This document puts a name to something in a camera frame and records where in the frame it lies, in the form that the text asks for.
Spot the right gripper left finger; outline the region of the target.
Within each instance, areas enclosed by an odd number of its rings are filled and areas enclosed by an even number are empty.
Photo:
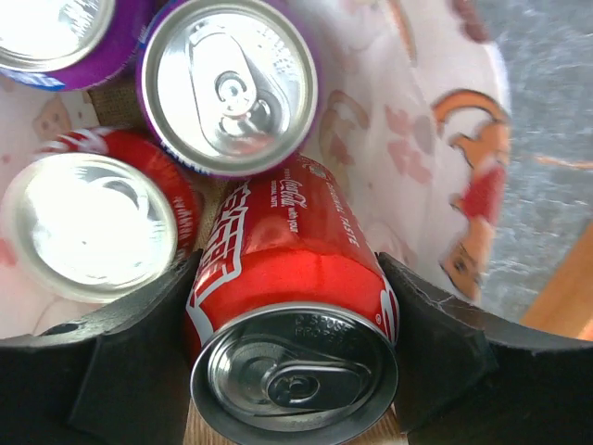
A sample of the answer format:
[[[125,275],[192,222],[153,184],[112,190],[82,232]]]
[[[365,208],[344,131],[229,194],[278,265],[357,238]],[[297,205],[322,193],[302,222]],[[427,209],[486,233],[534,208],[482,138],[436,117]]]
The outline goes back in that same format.
[[[183,443],[183,315],[200,256],[78,320],[2,340],[2,443]]]

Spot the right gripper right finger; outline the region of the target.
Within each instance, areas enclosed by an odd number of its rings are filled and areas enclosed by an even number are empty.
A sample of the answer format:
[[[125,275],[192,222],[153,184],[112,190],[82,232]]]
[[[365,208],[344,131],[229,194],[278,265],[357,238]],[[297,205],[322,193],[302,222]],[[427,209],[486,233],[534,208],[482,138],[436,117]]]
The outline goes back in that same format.
[[[395,411],[409,443],[591,443],[590,342],[510,322],[378,260],[399,305]]]

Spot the red cola can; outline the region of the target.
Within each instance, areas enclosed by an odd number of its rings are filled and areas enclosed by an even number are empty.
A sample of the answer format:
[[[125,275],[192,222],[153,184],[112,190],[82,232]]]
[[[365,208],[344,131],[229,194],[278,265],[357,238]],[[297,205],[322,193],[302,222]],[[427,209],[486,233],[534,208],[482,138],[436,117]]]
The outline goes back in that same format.
[[[1,262],[37,285],[108,303],[192,254],[204,198],[143,135],[81,129],[31,159],[3,197]]]
[[[195,406],[239,444],[341,444],[397,390],[397,297],[332,174],[231,187],[186,304]]]

